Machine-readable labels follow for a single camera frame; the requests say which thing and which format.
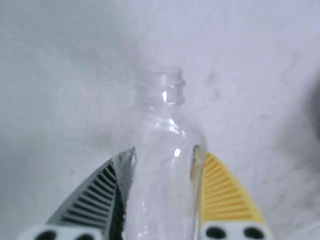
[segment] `bottle body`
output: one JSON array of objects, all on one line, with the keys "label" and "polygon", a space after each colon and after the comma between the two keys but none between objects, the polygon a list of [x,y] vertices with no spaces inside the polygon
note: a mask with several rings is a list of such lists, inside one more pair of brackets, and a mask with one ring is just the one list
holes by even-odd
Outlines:
[{"label": "bottle body", "polygon": [[[159,91],[162,100],[172,97],[163,94],[169,92],[164,91],[167,86]],[[169,88],[175,93],[172,85]],[[116,152],[134,147],[136,154],[124,236],[126,240],[191,240],[206,139],[180,105],[161,100],[158,104],[136,104],[126,113],[126,123],[120,123],[122,134],[114,138],[120,143]]]}]

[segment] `gripper mounting hole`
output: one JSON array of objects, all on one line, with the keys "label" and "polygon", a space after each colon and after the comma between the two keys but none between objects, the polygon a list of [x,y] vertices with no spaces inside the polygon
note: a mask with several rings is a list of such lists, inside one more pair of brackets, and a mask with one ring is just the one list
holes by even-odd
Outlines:
[{"label": "gripper mounting hole", "polygon": [[227,234],[226,232],[221,228],[217,226],[211,226],[206,230],[206,235],[211,239],[224,239]]},{"label": "gripper mounting hole", "polygon": [[254,227],[254,226],[247,227],[244,230],[244,235],[249,239],[264,239],[265,238],[264,233],[260,229]]}]

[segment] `white background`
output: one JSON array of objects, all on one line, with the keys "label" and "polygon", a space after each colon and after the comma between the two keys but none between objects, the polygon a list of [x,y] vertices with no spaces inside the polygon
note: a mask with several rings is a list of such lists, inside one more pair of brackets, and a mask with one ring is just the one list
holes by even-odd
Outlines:
[{"label": "white background", "polygon": [[0,239],[110,156],[134,68],[179,65],[209,150],[279,238],[320,220],[320,1],[0,0]]}]

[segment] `bottle neck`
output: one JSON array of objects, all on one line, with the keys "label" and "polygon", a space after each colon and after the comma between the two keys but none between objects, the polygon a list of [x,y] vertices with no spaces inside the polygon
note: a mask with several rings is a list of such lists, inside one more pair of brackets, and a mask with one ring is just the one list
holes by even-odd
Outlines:
[{"label": "bottle neck", "polygon": [[185,98],[185,81],[179,68],[147,70],[135,84],[135,103],[147,109],[166,109],[180,106]]}]

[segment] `clear plastic bottle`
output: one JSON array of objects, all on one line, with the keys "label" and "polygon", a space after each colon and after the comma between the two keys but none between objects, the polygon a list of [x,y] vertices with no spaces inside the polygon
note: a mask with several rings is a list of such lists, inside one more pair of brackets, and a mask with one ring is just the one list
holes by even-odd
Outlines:
[{"label": "clear plastic bottle", "polygon": [[201,128],[185,114],[180,68],[148,69],[134,105],[114,125],[113,153],[134,147],[125,240],[193,240],[207,152]]}]

